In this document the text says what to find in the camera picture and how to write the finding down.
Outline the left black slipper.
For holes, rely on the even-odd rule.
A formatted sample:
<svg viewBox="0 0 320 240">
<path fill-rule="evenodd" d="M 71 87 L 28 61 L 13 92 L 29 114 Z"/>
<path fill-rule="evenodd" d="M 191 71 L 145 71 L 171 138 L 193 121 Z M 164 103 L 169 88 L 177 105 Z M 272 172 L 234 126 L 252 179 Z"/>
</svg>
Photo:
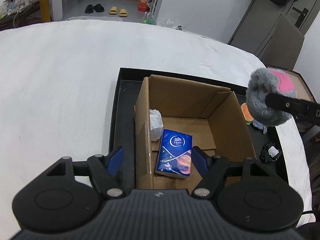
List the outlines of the left black slipper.
<svg viewBox="0 0 320 240">
<path fill-rule="evenodd" d="M 92 4 L 87 5 L 86 8 L 85 8 L 85 13 L 86 14 L 91 14 L 93 12 L 94 12 L 93 5 Z"/>
</svg>

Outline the brown cardboard box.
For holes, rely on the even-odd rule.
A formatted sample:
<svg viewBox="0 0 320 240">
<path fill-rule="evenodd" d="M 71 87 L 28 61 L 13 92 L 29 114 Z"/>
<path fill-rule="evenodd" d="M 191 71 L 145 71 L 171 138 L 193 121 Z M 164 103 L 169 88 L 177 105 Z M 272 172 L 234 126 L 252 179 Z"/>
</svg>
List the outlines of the brown cardboard box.
<svg viewBox="0 0 320 240">
<path fill-rule="evenodd" d="M 208 155 L 230 161 L 255 158 L 248 126 L 236 94 L 226 87 L 151 75 L 143 80 L 135 105 L 136 187 L 193 191 L 201 176 L 194 166 L 190 177 L 157 174 L 159 142 L 151 140 L 150 110 L 158 110 L 165 129 L 190 135 L 193 145 Z"/>
</svg>

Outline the black white small pouch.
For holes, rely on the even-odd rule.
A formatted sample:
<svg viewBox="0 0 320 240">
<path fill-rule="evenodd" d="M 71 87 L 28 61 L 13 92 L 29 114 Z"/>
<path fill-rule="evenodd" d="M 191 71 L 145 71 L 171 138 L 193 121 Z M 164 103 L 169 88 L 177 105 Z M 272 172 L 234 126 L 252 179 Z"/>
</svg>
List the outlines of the black white small pouch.
<svg viewBox="0 0 320 240">
<path fill-rule="evenodd" d="M 277 149 L 275 143 L 268 142 L 263 146 L 259 158 L 263 163 L 273 163 L 276 162 L 282 154 L 282 150 Z"/>
</svg>

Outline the yellow table leg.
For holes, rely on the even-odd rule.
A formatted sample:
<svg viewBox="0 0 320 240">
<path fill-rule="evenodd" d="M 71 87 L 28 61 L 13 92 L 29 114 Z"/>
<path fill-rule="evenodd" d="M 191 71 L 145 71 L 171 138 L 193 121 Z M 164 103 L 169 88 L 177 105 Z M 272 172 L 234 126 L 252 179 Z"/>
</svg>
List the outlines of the yellow table leg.
<svg viewBox="0 0 320 240">
<path fill-rule="evenodd" d="M 40 12 L 41 12 L 42 23 L 50 22 L 51 18 L 50 18 L 49 0 L 39 0 L 39 3 L 40 3 Z"/>
</svg>

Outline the cluttered side table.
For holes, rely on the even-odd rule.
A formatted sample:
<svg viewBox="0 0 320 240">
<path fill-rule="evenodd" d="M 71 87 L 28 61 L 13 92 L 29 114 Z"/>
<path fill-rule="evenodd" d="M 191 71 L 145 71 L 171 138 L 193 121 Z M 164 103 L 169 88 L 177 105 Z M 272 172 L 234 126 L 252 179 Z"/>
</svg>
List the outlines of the cluttered side table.
<svg viewBox="0 0 320 240">
<path fill-rule="evenodd" d="M 27 18 L 39 10 L 39 0 L 1 0 L 1 30 L 26 25 Z"/>
</svg>

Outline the grey pink plush toy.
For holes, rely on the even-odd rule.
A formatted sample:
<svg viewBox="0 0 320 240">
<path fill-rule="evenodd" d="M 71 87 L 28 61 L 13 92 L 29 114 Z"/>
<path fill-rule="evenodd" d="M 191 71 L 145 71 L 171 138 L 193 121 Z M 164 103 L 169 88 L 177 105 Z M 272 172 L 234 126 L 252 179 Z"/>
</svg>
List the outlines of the grey pink plush toy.
<svg viewBox="0 0 320 240">
<path fill-rule="evenodd" d="M 248 82 L 246 104 L 249 113 L 265 126 L 279 126 L 292 118 L 290 113 L 271 108 L 266 103 L 269 94 L 279 94 L 296 98 L 297 92 L 290 77 L 282 70 L 259 68 Z"/>
</svg>

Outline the white table cloth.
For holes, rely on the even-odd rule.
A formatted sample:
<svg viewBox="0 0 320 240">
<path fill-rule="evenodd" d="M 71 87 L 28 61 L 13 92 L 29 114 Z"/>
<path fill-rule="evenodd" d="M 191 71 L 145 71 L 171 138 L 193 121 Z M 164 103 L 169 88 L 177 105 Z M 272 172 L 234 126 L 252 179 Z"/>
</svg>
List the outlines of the white table cloth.
<svg viewBox="0 0 320 240">
<path fill-rule="evenodd" d="M 246 86 L 263 63 L 185 31 L 72 20 L 1 32 L 1 239 L 19 230 L 15 194 L 63 156 L 107 153 L 120 68 L 180 73 Z"/>
</svg>

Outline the orange burger plush toy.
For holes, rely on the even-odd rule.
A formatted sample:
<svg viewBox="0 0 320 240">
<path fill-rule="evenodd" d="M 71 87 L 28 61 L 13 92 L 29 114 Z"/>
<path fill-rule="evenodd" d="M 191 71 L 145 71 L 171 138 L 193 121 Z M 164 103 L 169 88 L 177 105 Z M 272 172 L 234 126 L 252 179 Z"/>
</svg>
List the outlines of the orange burger plush toy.
<svg viewBox="0 0 320 240">
<path fill-rule="evenodd" d="M 243 104 L 240 106 L 240 108 L 241 108 L 241 111 L 242 111 L 242 113 L 243 113 L 243 116 L 244 116 L 244 119 L 245 119 L 246 124 L 250 125 L 251 122 L 254 120 L 254 118 L 253 118 L 253 116 L 251 116 L 247 104 L 246 104 L 246 103 L 243 103 Z"/>
</svg>

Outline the black slipper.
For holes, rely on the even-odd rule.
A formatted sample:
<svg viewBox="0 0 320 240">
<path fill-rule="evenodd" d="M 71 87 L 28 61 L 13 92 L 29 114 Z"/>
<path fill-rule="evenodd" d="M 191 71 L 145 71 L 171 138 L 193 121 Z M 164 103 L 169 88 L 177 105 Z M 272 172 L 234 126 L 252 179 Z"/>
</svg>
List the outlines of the black slipper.
<svg viewBox="0 0 320 240">
<path fill-rule="evenodd" d="M 91 14 L 93 12 L 94 12 L 93 5 L 92 4 L 87 5 L 86 8 L 85 8 L 85 13 L 86 14 Z"/>
<path fill-rule="evenodd" d="M 93 7 L 93 10 L 95 12 L 98 12 L 98 13 L 101 13 L 101 12 L 104 12 L 105 9 L 104 7 L 101 5 L 101 4 L 96 4 L 94 7 Z"/>
</svg>

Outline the orange cardboard box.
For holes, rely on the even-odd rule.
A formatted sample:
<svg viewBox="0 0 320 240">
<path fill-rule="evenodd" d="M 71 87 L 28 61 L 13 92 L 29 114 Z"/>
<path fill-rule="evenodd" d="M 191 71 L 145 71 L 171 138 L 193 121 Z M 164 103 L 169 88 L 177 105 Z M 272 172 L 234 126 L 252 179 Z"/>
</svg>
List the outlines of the orange cardboard box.
<svg viewBox="0 0 320 240">
<path fill-rule="evenodd" d="M 152 0 L 139 0 L 138 2 L 138 11 L 140 12 L 146 12 L 149 10 L 149 4 L 152 2 Z"/>
</svg>

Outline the brown board black frame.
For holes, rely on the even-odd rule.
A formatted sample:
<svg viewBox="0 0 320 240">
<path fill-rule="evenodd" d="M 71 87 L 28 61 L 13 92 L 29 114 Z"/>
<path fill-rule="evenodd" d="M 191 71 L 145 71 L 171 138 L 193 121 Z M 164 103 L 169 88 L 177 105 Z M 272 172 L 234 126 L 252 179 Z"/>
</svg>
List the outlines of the brown board black frame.
<svg viewBox="0 0 320 240">
<path fill-rule="evenodd" d="M 302 76 L 298 72 L 295 72 L 293 70 L 276 68 L 274 66 L 267 66 L 267 68 L 272 69 L 272 70 L 281 70 L 281 71 L 285 72 L 290 77 L 290 79 L 292 80 L 292 82 L 294 84 L 298 99 L 316 102 L 311 90 L 309 89 L 305 80 L 302 78 Z"/>
</svg>

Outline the white wrapped tissue roll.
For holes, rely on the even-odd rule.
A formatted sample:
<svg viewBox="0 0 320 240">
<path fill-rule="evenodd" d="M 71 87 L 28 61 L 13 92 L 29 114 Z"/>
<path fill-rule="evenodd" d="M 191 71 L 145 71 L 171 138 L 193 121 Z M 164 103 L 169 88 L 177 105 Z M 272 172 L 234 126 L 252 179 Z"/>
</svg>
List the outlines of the white wrapped tissue roll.
<svg viewBox="0 0 320 240">
<path fill-rule="evenodd" d="M 158 141 L 163 133 L 163 121 L 160 111 L 151 109 L 150 113 L 150 136 L 151 141 Z"/>
</svg>

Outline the clear plastic bag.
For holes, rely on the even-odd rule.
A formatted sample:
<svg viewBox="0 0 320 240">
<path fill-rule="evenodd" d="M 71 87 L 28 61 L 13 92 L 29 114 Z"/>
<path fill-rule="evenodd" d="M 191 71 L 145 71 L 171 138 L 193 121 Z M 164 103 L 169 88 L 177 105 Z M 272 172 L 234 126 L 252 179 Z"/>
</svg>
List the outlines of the clear plastic bag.
<svg viewBox="0 0 320 240">
<path fill-rule="evenodd" d="M 161 26 L 170 28 L 170 29 L 182 30 L 181 25 L 178 25 L 175 21 L 171 21 L 170 19 L 163 21 L 161 23 Z"/>
</svg>

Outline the black shallow tray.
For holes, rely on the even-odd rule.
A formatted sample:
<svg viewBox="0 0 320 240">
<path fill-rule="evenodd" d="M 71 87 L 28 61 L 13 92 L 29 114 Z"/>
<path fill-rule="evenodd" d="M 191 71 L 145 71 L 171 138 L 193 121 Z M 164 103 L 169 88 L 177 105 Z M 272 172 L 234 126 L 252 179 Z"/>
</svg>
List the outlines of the black shallow tray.
<svg viewBox="0 0 320 240">
<path fill-rule="evenodd" d="M 235 92 L 239 104 L 244 103 L 245 101 L 246 88 L 230 82 L 156 70 L 120 68 L 113 101 L 109 151 L 112 151 L 116 146 L 123 146 L 125 150 L 124 162 L 119 170 L 117 178 L 119 179 L 120 185 L 127 190 L 134 189 L 136 187 L 134 106 L 140 92 L 143 79 L 152 74 L 227 87 L 230 88 L 231 91 Z M 282 150 L 278 133 L 275 128 L 268 128 L 265 135 L 252 126 L 249 126 L 248 129 L 259 161 L 263 146 L 268 142 L 275 143 L 276 148 Z M 289 180 L 287 178 L 283 155 L 280 156 L 276 162 L 270 162 L 264 165 L 288 183 Z"/>
</svg>

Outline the yellow slipper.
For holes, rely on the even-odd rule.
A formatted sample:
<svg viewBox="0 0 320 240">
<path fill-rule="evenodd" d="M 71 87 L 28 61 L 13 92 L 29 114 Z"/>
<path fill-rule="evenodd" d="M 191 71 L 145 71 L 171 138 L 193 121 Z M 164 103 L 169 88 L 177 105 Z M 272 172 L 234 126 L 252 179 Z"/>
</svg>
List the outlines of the yellow slipper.
<svg viewBox="0 0 320 240">
<path fill-rule="evenodd" d="M 108 12 L 109 15 L 117 15 L 118 14 L 118 9 L 117 7 L 113 6 L 110 8 L 109 12 Z"/>
<path fill-rule="evenodd" d="M 119 11 L 119 17 L 127 17 L 128 13 L 126 9 L 120 9 Z"/>
</svg>

